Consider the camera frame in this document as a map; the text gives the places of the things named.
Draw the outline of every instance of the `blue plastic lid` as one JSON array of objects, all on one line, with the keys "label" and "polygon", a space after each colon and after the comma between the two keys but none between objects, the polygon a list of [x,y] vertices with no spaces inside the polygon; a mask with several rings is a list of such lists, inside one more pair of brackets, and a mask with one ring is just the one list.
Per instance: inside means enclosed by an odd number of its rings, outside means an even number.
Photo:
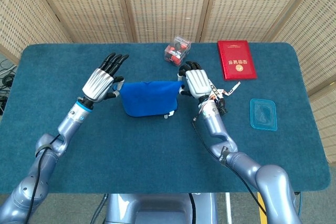
[{"label": "blue plastic lid", "polygon": [[275,103],[270,100],[250,100],[250,123],[255,129],[277,131]]}]

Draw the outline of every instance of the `transparent box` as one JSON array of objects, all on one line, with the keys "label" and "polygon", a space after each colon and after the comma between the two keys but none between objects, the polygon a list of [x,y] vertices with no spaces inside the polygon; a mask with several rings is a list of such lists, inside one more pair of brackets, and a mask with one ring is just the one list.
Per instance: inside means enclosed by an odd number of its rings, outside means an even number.
[{"label": "transparent box", "polygon": [[191,42],[176,36],[174,40],[164,50],[164,59],[172,64],[179,66],[183,59],[187,56]]},{"label": "transparent box", "polygon": [[274,101],[251,99],[250,123],[255,129],[277,131],[277,112]]}]

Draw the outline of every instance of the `red certificate booklet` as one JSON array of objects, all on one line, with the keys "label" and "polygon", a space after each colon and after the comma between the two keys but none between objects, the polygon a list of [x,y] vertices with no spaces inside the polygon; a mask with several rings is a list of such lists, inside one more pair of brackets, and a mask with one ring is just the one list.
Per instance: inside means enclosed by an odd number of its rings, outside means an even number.
[{"label": "red certificate booklet", "polygon": [[257,78],[246,40],[219,40],[218,52],[225,80]]}]

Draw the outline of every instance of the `blue table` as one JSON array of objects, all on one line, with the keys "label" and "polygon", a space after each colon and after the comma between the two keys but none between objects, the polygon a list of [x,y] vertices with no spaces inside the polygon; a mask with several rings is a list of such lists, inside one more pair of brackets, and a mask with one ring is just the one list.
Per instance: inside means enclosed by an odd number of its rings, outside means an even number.
[{"label": "blue table", "polygon": [[[9,193],[34,161],[35,143],[57,126],[82,95],[81,88],[110,52],[129,54],[118,75],[126,82],[176,80],[178,68],[163,60],[167,44],[42,44],[27,47],[0,124],[0,193]],[[327,161],[310,109],[298,59],[285,43],[250,43],[258,74],[226,98],[223,121],[240,151],[261,165],[277,164],[295,191],[322,190]],[[217,88],[224,81],[216,43],[192,44],[197,61]],[[250,126],[252,98],[273,100],[278,131]],[[72,139],[50,180],[52,193],[186,193],[245,191],[241,181],[214,162],[190,125],[197,101],[178,97],[171,118],[131,118],[120,99],[95,105]],[[197,127],[207,144],[202,119]]]}]

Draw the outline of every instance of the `gray floor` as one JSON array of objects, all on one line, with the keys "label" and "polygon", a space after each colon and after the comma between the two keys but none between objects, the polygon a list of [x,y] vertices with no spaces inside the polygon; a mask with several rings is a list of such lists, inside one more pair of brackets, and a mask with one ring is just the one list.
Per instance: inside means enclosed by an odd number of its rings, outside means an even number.
[{"label": "gray floor", "polygon": [[[336,223],[336,167],[330,167],[332,183],[324,191],[304,192],[301,219],[303,223]],[[30,224],[90,223],[102,195],[49,194],[33,215]],[[249,193],[230,194],[233,224],[260,223],[258,207]],[[5,200],[0,195],[0,203]],[[225,197],[218,194],[219,223],[226,223]],[[106,207],[96,223],[101,224]]]}]

